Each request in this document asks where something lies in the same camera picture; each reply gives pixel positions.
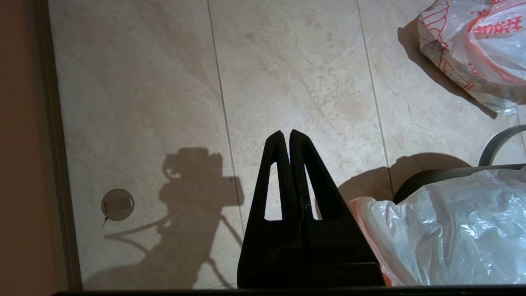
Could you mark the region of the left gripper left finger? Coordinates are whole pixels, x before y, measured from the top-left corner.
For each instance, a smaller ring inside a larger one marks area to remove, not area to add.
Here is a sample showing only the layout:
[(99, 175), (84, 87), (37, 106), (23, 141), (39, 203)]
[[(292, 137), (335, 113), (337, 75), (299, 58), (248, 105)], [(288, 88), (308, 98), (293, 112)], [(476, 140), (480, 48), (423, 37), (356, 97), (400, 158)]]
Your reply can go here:
[[(270, 169), (277, 166), (281, 220), (265, 219)], [(288, 287), (304, 261), (297, 203), (286, 141), (276, 131), (265, 141), (255, 193), (238, 262), (239, 287)]]

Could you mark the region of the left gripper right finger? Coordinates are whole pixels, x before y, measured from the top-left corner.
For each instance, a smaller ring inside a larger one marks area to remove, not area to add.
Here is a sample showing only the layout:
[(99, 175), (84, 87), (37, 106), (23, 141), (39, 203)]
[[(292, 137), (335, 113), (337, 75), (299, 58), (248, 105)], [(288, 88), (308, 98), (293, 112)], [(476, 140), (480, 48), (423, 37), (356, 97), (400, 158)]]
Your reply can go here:
[(311, 287), (385, 286), (379, 262), (310, 138), (293, 130), (291, 170)]

